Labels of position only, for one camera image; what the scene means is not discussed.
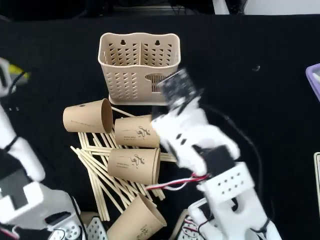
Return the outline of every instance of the purple container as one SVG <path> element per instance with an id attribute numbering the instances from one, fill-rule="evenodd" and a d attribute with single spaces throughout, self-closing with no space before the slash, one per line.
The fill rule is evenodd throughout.
<path id="1" fill-rule="evenodd" d="M 305 74 L 309 80 L 309 83 L 310 83 L 316 97 L 320 101 L 320 82 L 314 76 L 314 74 L 316 74 L 320 77 L 320 63 L 307 67 L 305 70 Z"/>

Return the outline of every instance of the basket hole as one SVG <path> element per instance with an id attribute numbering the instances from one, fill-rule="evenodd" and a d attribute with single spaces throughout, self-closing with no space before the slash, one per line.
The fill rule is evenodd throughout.
<path id="1" fill-rule="evenodd" d="M 166 77 L 161 73 L 151 73 L 144 76 L 145 79 L 151 81 L 151 90 L 153 93 L 160 93 L 160 88 L 158 87 L 158 83 L 160 83 Z"/>

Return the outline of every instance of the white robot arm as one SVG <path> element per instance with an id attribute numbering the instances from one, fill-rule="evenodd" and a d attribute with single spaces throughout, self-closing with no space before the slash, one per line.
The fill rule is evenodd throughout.
<path id="1" fill-rule="evenodd" d="M 8 67 L 0 59 L 0 97 L 8 94 L 10 87 L 13 89 Z M 22 166 L 0 179 L 0 223 L 23 229 L 47 228 L 54 231 L 56 240 L 86 239 L 76 201 L 64 191 L 40 183 L 45 178 L 44 168 L 29 143 L 16 135 L 1 104 L 0 136 L 0 159 L 19 161 Z"/>
<path id="2" fill-rule="evenodd" d="M 182 69 L 159 83 L 168 103 L 167 114 L 153 114 L 152 127 L 161 144 L 177 159 L 177 165 L 197 176 L 209 175 L 197 188 L 205 199 L 192 204 L 190 216 L 207 240 L 280 240 L 254 190 L 254 181 L 237 144 L 218 127 L 210 125 L 199 108 L 187 72 Z M 207 219 L 199 206 L 207 203 L 214 217 Z"/>

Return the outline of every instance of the perforated plastic container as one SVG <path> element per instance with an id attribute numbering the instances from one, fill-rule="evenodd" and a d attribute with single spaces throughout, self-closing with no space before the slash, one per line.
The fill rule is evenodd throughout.
<path id="1" fill-rule="evenodd" d="M 165 105 L 157 84 L 173 74 L 181 61 L 175 34 L 105 33 L 98 61 L 115 105 Z"/>

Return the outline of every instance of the paper cup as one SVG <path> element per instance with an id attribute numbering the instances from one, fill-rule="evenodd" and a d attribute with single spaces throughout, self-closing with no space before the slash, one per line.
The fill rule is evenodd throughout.
<path id="1" fill-rule="evenodd" d="M 112 177 L 151 185 L 158 182 L 160 149 L 112 149 L 108 173 Z"/>
<path id="2" fill-rule="evenodd" d="M 104 98 L 69 106 L 63 112 L 63 125 L 68 132 L 110 133 L 113 126 L 110 102 Z"/>
<path id="3" fill-rule="evenodd" d="M 147 240 L 167 222 L 157 208 L 139 194 L 106 232 L 108 240 Z"/>
<path id="4" fill-rule="evenodd" d="M 160 139 L 151 126 L 151 115 L 115 120 L 115 141 L 119 145 L 159 148 Z"/>

